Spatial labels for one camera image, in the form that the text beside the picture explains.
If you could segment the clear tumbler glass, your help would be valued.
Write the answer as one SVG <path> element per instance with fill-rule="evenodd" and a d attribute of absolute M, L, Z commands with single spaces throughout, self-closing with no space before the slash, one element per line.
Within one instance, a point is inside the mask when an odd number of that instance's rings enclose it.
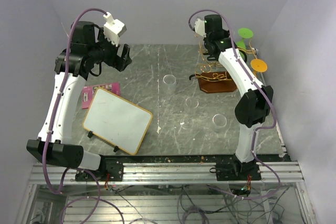
<path fill-rule="evenodd" d="M 172 74 L 166 74 L 162 79 L 163 91 L 167 94 L 172 94 L 176 90 L 176 77 Z"/>

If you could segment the clear champagne flute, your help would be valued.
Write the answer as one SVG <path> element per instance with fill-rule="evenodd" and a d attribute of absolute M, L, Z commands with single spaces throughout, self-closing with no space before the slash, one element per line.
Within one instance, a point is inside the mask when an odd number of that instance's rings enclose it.
<path fill-rule="evenodd" d="M 180 126 L 182 129 L 189 130 L 193 127 L 193 116 L 198 108 L 199 101 L 195 97 L 188 97 L 184 102 L 184 114 L 180 120 Z"/>

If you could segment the clear wine glass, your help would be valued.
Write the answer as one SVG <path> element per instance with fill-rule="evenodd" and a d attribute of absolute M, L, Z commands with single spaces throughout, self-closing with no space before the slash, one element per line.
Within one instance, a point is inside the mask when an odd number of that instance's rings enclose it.
<path fill-rule="evenodd" d="M 209 126 L 209 132 L 206 136 L 206 139 L 210 142 L 216 142 L 221 134 L 225 132 L 227 126 L 227 118 L 224 114 L 215 114 L 212 117 L 210 126 Z"/>

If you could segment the green plastic wine glass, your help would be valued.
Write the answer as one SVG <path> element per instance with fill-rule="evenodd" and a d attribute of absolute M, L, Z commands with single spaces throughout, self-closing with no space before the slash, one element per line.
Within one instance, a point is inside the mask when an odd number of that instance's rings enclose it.
<path fill-rule="evenodd" d="M 247 54 L 255 55 L 255 50 L 251 46 L 251 39 L 254 36 L 254 32 L 245 27 L 239 28 L 237 32 L 240 39 L 236 41 L 235 44 L 244 61 L 247 61 Z"/>

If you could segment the orange plastic wine glass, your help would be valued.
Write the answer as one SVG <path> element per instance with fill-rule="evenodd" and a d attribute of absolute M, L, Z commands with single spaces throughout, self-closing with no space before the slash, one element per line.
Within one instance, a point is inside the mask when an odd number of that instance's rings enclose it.
<path fill-rule="evenodd" d="M 250 65 L 254 73 L 264 73 L 268 70 L 267 64 L 261 59 L 253 59 Z"/>

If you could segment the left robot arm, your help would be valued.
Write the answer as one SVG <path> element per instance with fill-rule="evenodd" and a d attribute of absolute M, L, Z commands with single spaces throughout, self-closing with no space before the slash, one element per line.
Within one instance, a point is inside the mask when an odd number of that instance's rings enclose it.
<path fill-rule="evenodd" d="M 118 56 L 119 39 L 126 31 L 118 19 L 98 25 L 79 21 L 75 26 L 69 53 L 64 50 L 55 61 L 55 87 L 44 125 L 36 140 L 26 148 L 39 162 L 65 168 L 88 169 L 94 180 L 107 175 L 101 156 L 84 151 L 71 141 L 72 120 L 82 89 L 95 65 L 107 64 L 123 71 L 131 62 L 129 45 Z"/>

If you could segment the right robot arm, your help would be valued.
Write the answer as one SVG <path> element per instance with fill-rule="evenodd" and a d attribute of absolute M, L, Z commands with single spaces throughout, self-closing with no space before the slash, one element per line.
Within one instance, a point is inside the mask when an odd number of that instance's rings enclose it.
<path fill-rule="evenodd" d="M 260 130 L 271 129 L 264 122 L 270 113 L 274 113 L 272 98 L 274 90 L 259 81 L 240 56 L 239 49 L 224 30 L 219 14 L 204 17 L 204 47 L 212 60 L 218 61 L 229 73 L 236 84 L 240 100 L 235 107 L 235 117 L 240 123 L 238 146 L 235 157 L 238 163 L 231 167 L 236 179 L 244 179 L 250 173 L 247 163 L 256 158 L 256 143 Z"/>

